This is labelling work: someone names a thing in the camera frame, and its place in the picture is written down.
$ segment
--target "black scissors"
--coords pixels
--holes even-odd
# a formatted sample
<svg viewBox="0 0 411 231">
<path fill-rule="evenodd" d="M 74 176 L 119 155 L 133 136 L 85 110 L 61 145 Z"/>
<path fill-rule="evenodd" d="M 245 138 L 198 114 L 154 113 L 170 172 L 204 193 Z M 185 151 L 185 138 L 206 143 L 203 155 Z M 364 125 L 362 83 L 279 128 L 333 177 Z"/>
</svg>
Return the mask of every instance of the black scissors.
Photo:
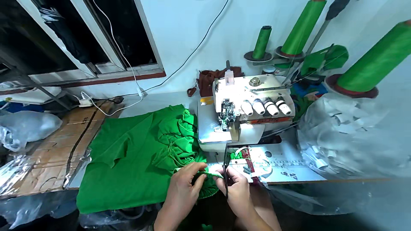
<svg viewBox="0 0 411 231">
<path fill-rule="evenodd" d="M 226 185 L 226 199 L 229 198 L 229 176 L 227 174 L 227 167 L 229 166 L 231 161 L 231 155 L 228 153 L 228 148 L 226 145 L 226 150 L 224 152 L 224 162 L 223 162 L 223 171 L 224 171 L 224 181 L 225 181 L 225 185 Z"/>
</svg>

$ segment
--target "thread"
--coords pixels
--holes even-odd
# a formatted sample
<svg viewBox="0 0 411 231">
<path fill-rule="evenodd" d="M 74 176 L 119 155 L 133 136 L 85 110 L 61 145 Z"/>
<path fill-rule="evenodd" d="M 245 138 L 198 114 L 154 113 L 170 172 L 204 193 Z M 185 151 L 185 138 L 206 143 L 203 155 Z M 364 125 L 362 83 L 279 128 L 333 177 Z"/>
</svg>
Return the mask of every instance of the thread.
<svg viewBox="0 0 411 231">
<path fill-rule="evenodd" d="M 326 2 L 325 0 L 310 0 L 307 2 L 307 5 L 281 48 L 281 52 L 287 55 L 299 55 L 302 53 L 302 49 L 307 43 L 308 37 L 314 29 Z"/>
<path fill-rule="evenodd" d="M 268 39 L 270 38 L 271 30 L 272 28 L 270 25 L 265 25 L 261 28 L 252 56 L 254 59 L 261 59 L 264 57 L 264 53 L 266 52 L 268 44 Z"/>
<path fill-rule="evenodd" d="M 338 78 L 337 85 L 352 92 L 370 91 L 409 54 L 411 54 L 410 20 L 395 25 Z"/>
</svg>

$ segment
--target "machine label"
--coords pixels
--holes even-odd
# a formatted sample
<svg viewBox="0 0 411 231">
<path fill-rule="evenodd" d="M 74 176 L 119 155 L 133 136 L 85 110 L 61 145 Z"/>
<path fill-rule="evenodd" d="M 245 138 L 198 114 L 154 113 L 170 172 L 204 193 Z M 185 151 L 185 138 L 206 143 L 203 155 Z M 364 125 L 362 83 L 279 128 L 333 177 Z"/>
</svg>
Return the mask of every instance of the machine label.
<svg viewBox="0 0 411 231">
<path fill-rule="evenodd" d="M 259 119 L 259 120 L 249 120 L 247 124 L 264 124 L 264 123 L 278 123 L 285 121 L 292 121 L 292 117 L 280 117 L 280 118 L 269 118 L 269 119 Z"/>
</svg>

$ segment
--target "human hand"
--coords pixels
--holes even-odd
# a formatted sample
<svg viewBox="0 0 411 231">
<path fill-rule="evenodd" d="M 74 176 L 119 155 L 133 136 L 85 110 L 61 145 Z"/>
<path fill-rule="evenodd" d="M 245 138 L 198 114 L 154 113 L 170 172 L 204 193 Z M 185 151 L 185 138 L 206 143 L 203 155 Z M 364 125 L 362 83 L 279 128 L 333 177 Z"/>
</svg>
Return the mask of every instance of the human hand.
<svg viewBox="0 0 411 231">
<path fill-rule="evenodd" d="M 199 176 L 194 185 L 191 185 L 191 182 L 194 175 L 198 171 L 204 171 L 206 167 L 206 163 L 192 162 L 173 174 L 166 201 L 154 222 L 155 231 L 176 230 L 182 220 L 190 213 L 207 175 Z"/>
<path fill-rule="evenodd" d="M 250 189 L 248 180 L 245 176 L 241 175 L 232 167 L 227 167 L 227 174 L 234 181 L 232 186 L 228 186 L 229 197 L 228 204 L 230 205 L 231 210 L 239 218 L 247 217 L 251 212 L 254 212 L 254 206 L 250 197 Z M 223 169 L 217 170 L 221 175 L 224 176 Z M 213 177 L 217 187 L 223 192 L 226 193 L 226 187 L 224 179 Z"/>
</svg>

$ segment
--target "cardboard box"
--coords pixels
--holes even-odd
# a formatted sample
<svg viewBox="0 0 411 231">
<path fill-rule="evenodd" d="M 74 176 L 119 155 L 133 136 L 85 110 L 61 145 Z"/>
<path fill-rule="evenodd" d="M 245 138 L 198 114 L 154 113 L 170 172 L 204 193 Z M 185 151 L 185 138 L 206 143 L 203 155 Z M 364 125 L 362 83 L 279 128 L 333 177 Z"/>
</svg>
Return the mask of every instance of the cardboard box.
<svg viewBox="0 0 411 231">
<path fill-rule="evenodd" d="M 100 107 L 106 113 L 111 108 L 119 108 L 109 101 L 104 101 Z M 21 172 L 16 172 L 14 179 L 9 179 L 9 188 L 2 190 L 0 198 L 63 190 L 105 117 L 95 107 L 70 111 L 57 131 L 43 141 L 31 144 L 34 147 L 24 157 L 25 167 L 19 168 Z"/>
</svg>

